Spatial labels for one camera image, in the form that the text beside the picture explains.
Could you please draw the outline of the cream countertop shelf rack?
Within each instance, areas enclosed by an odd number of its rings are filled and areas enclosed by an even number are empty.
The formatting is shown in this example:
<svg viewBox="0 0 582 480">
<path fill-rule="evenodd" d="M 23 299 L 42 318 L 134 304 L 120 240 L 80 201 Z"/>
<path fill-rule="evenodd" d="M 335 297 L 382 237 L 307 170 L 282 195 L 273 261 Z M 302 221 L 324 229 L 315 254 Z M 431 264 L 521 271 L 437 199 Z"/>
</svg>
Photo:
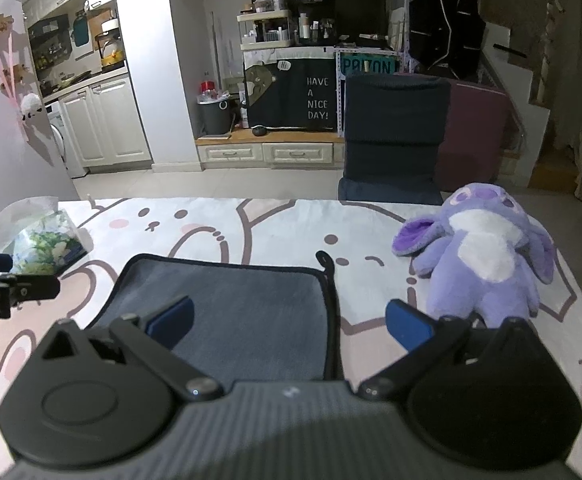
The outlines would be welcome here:
<svg viewBox="0 0 582 480">
<path fill-rule="evenodd" d="M 289 10 L 243 13 L 236 21 L 242 51 L 281 49 L 293 44 Z"/>
</svg>

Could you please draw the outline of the white washing machine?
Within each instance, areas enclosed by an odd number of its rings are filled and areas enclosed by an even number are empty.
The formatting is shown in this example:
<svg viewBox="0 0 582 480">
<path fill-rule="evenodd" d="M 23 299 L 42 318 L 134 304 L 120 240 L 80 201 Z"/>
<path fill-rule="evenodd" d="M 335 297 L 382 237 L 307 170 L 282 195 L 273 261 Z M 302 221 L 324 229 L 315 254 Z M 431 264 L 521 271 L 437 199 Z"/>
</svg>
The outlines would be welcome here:
<svg viewBox="0 0 582 480">
<path fill-rule="evenodd" d="M 77 151 L 65 125 L 59 102 L 54 101 L 49 103 L 46 106 L 46 111 L 51 132 L 56 141 L 56 147 L 58 148 L 68 175 L 71 179 L 84 178 L 88 174 L 88 169 L 82 166 L 77 156 Z"/>
</svg>

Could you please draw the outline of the dark floor chair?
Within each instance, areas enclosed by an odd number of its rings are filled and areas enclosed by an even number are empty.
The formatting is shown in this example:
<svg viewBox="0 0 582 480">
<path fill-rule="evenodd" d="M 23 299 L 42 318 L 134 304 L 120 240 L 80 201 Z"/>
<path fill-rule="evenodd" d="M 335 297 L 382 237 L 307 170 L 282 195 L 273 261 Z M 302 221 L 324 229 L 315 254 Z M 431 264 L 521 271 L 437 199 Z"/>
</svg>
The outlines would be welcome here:
<svg viewBox="0 0 582 480">
<path fill-rule="evenodd" d="M 347 79 L 345 157 L 338 198 L 349 202 L 443 203 L 434 182 L 451 84 L 392 75 Z"/>
</svg>

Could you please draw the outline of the maroon folded mat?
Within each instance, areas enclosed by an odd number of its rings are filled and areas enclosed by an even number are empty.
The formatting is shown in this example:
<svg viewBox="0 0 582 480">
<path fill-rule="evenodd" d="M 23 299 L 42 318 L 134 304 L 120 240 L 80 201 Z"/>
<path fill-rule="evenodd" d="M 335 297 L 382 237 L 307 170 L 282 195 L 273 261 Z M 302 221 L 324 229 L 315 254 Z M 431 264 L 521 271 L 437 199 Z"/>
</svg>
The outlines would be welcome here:
<svg viewBox="0 0 582 480">
<path fill-rule="evenodd" d="M 499 89 L 452 80 L 443 143 L 437 153 L 435 183 L 452 192 L 472 182 L 496 180 L 510 99 Z"/>
</svg>

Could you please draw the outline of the grey trash bin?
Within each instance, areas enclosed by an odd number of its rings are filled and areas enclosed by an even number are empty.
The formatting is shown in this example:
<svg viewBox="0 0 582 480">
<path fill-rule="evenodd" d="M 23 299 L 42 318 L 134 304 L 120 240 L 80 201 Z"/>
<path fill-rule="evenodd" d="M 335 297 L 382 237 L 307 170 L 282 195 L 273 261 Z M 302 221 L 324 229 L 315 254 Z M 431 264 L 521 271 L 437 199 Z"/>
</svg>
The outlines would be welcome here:
<svg viewBox="0 0 582 480">
<path fill-rule="evenodd" d="M 228 90 L 218 89 L 212 80 L 204 80 L 200 84 L 198 109 L 202 118 L 202 136 L 228 136 L 234 121 Z"/>
</svg>

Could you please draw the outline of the purple and grey towel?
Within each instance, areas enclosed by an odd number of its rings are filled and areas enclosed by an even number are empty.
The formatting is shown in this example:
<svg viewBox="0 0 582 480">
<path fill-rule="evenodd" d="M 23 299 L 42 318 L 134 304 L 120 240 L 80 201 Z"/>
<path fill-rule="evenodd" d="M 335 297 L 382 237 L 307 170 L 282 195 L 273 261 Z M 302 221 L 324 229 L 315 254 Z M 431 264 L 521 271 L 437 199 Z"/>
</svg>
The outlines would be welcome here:
<svg viewBox="0 0 582 480">
<path fill-rule="evenodd" d="M 340 309 L 335 266 L 246 266 L 140 254 L 123 268 L 91 322 L 140 318 L 188 296 L 192 329 L 172 353 L 225 388 L 238 380 L 340 380 Z"/>
</svg>

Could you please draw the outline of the black cabinet curtain with text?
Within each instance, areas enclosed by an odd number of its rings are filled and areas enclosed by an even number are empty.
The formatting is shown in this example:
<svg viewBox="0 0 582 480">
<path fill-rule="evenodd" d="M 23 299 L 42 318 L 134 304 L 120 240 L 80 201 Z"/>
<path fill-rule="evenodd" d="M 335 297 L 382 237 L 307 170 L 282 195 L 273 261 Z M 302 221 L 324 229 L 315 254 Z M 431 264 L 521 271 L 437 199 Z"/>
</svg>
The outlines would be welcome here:
<svg viewBox="0 0 582 480">
<path fill-rule="evenodd" d="M 336 129 L 335 58 L 246 52 L 243 59 L 248 124 L 269 130 Z"/>
</svg>

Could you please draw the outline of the white kitchen cabinet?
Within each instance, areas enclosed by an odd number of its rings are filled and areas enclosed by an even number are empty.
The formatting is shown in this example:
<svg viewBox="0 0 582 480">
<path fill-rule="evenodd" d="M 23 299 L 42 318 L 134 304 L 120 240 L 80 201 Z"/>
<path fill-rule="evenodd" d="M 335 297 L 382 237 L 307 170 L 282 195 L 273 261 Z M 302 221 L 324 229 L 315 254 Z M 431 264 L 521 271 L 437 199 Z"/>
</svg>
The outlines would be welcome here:
<svg viewBox="0 0 582 480">
<path fill-rule="evenodd" d="M 128 75 L 79 88 L 59 98 L 59 107 L 82 166 L 152 162 Z"/>
</svg>

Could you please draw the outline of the white drawer platform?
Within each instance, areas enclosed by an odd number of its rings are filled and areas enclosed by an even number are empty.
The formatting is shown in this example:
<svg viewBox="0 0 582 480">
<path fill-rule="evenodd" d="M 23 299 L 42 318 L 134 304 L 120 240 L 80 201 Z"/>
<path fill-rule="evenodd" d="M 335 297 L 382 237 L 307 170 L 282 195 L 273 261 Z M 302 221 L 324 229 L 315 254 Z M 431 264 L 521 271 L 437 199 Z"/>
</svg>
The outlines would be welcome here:
<svg viewBox="0 0 582 480">
<path fill-rule="evenodd" d="M 228 136 L 202 136 L 195 140 L 204 169 L 342 168 L 344 140 L 336 132 L 269 130 L 256 136 L 251 129 L 236 129 Z"/>
</svg>

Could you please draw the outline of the green floral tissue pack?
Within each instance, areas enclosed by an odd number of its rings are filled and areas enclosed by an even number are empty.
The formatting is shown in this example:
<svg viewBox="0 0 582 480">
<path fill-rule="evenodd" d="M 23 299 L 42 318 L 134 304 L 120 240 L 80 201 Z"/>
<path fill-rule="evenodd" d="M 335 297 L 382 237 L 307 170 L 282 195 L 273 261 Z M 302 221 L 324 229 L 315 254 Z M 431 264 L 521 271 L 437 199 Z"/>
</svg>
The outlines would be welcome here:
<svg viewBox="0 0 582 480">
<path fill-rule="evenodd" d="M 12 274 L 55 275 L 87 255 L 79 231 L 53 196 L 23 198 L 0 211 L 0 254 Z"/>
</svg>

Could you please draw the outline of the purple plush toy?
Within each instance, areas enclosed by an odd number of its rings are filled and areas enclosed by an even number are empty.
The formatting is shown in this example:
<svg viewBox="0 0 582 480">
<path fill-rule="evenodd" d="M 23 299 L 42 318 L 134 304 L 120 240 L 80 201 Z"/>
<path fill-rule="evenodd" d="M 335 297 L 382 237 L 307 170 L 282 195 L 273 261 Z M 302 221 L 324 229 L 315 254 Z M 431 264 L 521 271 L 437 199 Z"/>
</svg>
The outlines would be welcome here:
<svg viewBox="0 0 582 480">
<path fill-rule="evenodd" d="M 504 188 L 486 183 L 462 186 L 435 214 L 406 221 L 392 249 L 430 281 L 429 316 L 476 314 L 488 328 L 538 315 L 537 284 L 550 284 L 556 266 L 548 232 Z"/>
</svg>

